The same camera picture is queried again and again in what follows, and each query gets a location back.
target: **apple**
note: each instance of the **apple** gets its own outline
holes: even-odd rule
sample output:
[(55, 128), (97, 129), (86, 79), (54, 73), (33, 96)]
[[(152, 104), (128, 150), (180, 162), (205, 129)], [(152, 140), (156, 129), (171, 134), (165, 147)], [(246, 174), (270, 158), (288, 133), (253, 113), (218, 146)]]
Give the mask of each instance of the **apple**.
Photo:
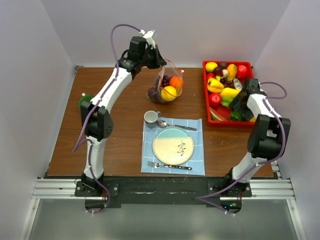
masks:
[(206, 75), (206, 79), (208, 80), (208, 79), (215, 79), (216, 78), (216, 76), (213, 74), (213, 73), (208, 73), (207, 75)]
[(217, 92), (213, 92), (209, 95), (209, 105), (212, 108), (218, 107), (221, 103), (221, 96)]
[(205, 70), (207, 73), (213, 73), (216, 67), (218, 67), (218, 64), (216, 64), (214, 61), (210, 61), (205, 65)]
[(236, 72), (236, 78), (238, 79), (243, 79), (246, 77), (247, 75), (247, 67), (246, 66), (243, 66), (243, 65), (239, 65), (238, 68), (237, 68), (237, 72)]

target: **wooden table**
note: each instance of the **wooden table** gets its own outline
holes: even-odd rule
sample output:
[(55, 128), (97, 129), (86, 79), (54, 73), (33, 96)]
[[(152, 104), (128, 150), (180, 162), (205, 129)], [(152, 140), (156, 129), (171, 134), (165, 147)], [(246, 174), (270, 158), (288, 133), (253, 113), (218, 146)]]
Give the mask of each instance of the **wooden table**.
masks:
[[(161, 111), (162, 116), (180, 119), (202, 119), (206, 176), (224, 176), (247, 152), (248, 129), (209, 127), (201, 68), (185, 68), (181, 97), (160, 104), (146, 99), (146, 91), (159, 72), (142, 69), (115, 102), (111, 117), (114, 129), (104, 152), (104, 174), (110, 176), (146, 176), (140, 173), (143, 115)], [(113, 68), (79, 68), (66, 106), (60, 132), (53, 152), (49, 176), (79, 176), (86, 165), (87, 146), (73, 153), (81, 130), (78, 101), (81, 93), (97, 94), (109, 79)], [(263, 166), (255, 176), (273, 177), (271, 166)]]

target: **plate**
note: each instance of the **plate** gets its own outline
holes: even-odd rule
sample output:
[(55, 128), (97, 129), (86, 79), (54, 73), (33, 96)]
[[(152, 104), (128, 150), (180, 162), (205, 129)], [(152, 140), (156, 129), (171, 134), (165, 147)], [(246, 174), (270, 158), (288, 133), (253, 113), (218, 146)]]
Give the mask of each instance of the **plate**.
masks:
[(194, 152), (194, 147), (194, 141), (189, 133), (175, 126), (162, 129), (152, 142), (155, 156), (169, 165), (179, 165), (188, 161)]

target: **yellow bell pepper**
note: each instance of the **yellow bell pepper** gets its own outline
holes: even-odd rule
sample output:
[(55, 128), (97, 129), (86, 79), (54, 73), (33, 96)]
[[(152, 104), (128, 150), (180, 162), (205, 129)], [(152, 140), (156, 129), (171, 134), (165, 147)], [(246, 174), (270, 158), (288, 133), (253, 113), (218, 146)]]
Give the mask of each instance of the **yellow bell pepper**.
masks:
[(209, 78), (207, 82), (208, 91), (211, 93), (221, 93), (224, 85), (215, 78)]
[(223, 97), (230, 97), (230, 98), (234, 99), (238, 95), (238, 93), (240, 93), (240, 90), (226, 87), (220, 92), (220, 96), (222, 98)]

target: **fork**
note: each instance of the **fork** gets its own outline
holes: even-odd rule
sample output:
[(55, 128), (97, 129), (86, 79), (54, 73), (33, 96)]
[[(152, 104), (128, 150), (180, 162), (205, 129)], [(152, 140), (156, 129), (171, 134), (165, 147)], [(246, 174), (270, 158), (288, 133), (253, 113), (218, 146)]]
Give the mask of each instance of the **fork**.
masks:
[(162, 163), (157, 163), (153, 161), (148, 161), (147, 165), (152, 168), (172, 168), (172, 169), (183, 169), (183, 170), (192, 170), (192, 167), (189, 166), (179, 166), (179, 165), (168, 165), (168, 164), (162, 164)]

